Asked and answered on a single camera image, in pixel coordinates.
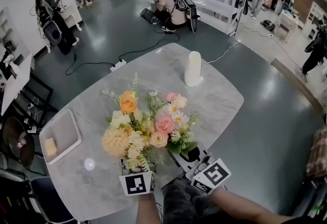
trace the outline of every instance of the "white flower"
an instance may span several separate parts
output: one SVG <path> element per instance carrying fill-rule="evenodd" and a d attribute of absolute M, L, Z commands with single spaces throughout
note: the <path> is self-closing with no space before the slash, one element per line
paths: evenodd
<path fill-rule="evenodd" d="M 178 113 L 178 107 L 175 105 L 175 103 L 168 104 L 168 111 L 169 114 L 173 117 Z"/>
<path fill-rule="evenodd" d="M 141 167 L 142 163 L 138 159 L 127 159 L 125 163 L 125 167 L 127 170 L 134 171 L 136 167 Z"/>
<path fill-rule="evenodd" d="M 172 104 L 177 108 L 184 108 L 186 106 L 187 101 L 188 99 L 186 97 L 178 96 Z"/>
<path fill-rule="evenodd" d="M 138 123 L 142 122 L 142 116 L 143 116 L 143 114 L 140 110 L 137 110 L 136 112 L 134 112 L 134 117 L 138 121 Z"/>
<path fill-rule="evenodd" d="M 131 118 L 129 117 L 128 114 L 122 113 L 120 110 L 119 111 L 114 111 L 112 113 L 112 119 L 110 122 L 110 126 L 113 128 L 119 128 L 121 124 L 128 124 L 131 122 Z"/>
<path fill-rule="evenodd" d="M 155 96 L 158 95 L 158 91 L 149 92 L 149 95 L 150 95 L 151 97 L 155 97 Z"/>
<path fill-rule="evenodd" d="M 156 117 L 160 118 L 166 115 L 170 115 L 168 105 L 163 106 L 161 109 L 158 110 Z"/>
<path fill-rule="evenodd" d="M 129 148 L 128 157 L 130 159 L 136 159 L 141 154 L 141 151 L 136 148 Z"/>
<path fill-rule="evenodd" d="M 181 138 L 179 130 L 174 130 L 172 133 L 172 141 L 177 142 Z"/>
<path fill-rule="evenodd" d="M 144 140 L 141 137 L 141 133 L 141 131 L 134 131 L 129 137 L 129 142 L 131 145 L 128 149 L 128 158 L 130 159 L 137 158 L 145 146 Z"/>
<path fill-rule="evenodd" d="M 184 115 L 182 112 L 178 111 L 172 116 L 172 119 L 176 122 L 176 128 L 181 129 L 182 126 L 186 125 L 189 121 L 188 116 Z"/>

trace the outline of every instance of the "white cylinder vase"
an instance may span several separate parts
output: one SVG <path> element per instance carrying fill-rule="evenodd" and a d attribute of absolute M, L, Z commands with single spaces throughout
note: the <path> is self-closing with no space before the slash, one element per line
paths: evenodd
<path fill-rule="evenodd" d="M 197 51 L 192 51 L 189 54 L 189 59 L 186 64 L 184 80 L 189 87 L 194 87 L 200 82 L 201 73 L 201 55 Z"/>

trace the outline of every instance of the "pink rose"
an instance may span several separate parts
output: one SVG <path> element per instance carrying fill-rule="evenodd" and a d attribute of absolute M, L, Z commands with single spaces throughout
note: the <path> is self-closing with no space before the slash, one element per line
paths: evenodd
<path fill-rule="evenodd" d="M 170 92 L 170 93 L 167 93 L 165 95 L 165 99 L 167 100 L 167 102 L 170 102 L 172 103 L 173 101 L 175 101 L 180 95 L 178 93 L 173 93 L 173 92 Z"/>
<path fill-rule="evenodd" d="M 157 148 L 165 147 L 167 145 L 168 134 L 155 132 L 151 134 L 149 143 Z"/>
<path fill-rule="evenodd" d="M 158 118 L 155 122 L 155 127 L 160 133 L 171 133 L 175 128 L 175 121 L 168 115 Z"/>

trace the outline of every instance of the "jeans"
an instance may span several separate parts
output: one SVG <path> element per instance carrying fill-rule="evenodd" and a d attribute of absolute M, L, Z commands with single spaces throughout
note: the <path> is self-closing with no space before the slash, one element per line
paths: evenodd
<path fill-rule="evenodd" d="M 257 17 L 265 0 L 252 0 L 251 14 Z"/>

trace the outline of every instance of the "black pants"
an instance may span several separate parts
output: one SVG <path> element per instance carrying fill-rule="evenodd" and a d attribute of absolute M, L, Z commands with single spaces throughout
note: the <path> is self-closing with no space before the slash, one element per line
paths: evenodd
<path fill-rule="evenodd" d="M 325 56 L 325 50 L 323 46 L 316 46 L 311 52 L 310 57 L 306 60 L 303 65 L 302 73 L 307 74 L 310 70 L 312 70 L 318 62 Z"/>
<path fill-rule="evenodd" d="M 72 31 L 66 25 L 65 20 L 57 11 L 54 11 L 52 20 L 57 24 L 58 28 L 62 32 L 61 41 L 58 43 L 58 48 L 62 54 L 67 55 L 71 51 L 72 44 L 76 42 L 76 39 Z"/>
<path fill-rule="evenodd" d="M 180 25 L 175 25 L 172 23 L 172 18 L 169 14 L 168 11 L 166 10 L 156 10 L 154 12 L 154 15 L 160 20 L 160 22 L 169 30 L 175 30 L 177 28 L 181 28 L 183 26 L 185 26 L 185 23 L 180 24 Z"/>

